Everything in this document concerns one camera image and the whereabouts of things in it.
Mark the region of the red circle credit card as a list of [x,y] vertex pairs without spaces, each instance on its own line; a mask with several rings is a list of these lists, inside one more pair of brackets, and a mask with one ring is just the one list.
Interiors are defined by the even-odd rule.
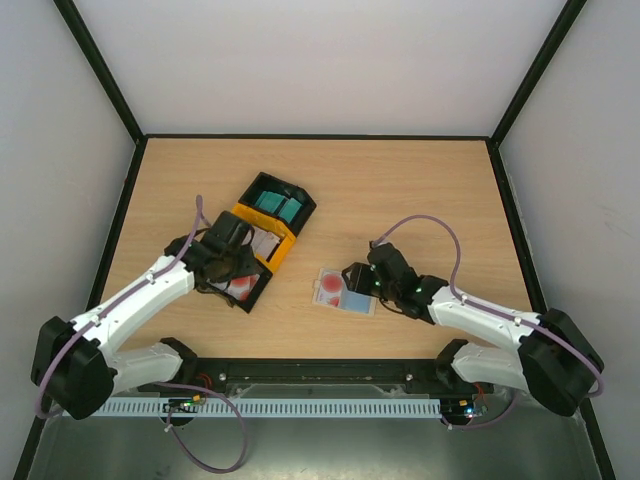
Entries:
[[340,308],[345,283],[339,271],[323,268],[314,283],[313,301],[321,306]]

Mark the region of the beige card holder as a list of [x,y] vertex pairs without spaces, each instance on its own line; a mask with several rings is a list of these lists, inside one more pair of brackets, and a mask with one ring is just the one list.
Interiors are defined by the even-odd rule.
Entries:
[[[315,304],[313,301],[314,283],[313,283],[312,303],[314,305],[318,305],[318,304]],[[366,295],[356,293],[356,292],[350,292],[345,288],[345,291],[342,297],[341,307],[333,308],[333,309],[337,309],[337,310],[344,311],[347,313],[352,313],[352,314],[373,316],[375,313],[375,299]]]

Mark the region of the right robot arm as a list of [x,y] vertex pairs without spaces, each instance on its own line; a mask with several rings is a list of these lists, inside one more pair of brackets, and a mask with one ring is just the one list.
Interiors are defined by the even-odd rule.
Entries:
[[536,313],[484,303],[445,279],[417,274],[390,243],[371,248],[366,262],[341,275],[349,291],[392,302],[408,318],[484,340],[482,346],[451,342],[441,352],[436,379],[447,391],[467,383],[501,385],[569,417],[601,385],[601,357],[561,310]]

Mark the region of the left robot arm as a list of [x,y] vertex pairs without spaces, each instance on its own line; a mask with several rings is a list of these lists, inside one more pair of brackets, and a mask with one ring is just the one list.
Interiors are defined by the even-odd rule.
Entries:
[[257,273],[254,235],[250,223],[224,211],[209,227],[193,226],[172,240],[151,267],[104,303],[68,321],[47,320],[39,330],[31,370],[38,387],[37,417],[67,412],[84,419],[116,393],[173,379],[184,362],[179,347],[160,341],[122,352],[121,346],[191,291],[219,294],[233,279]]

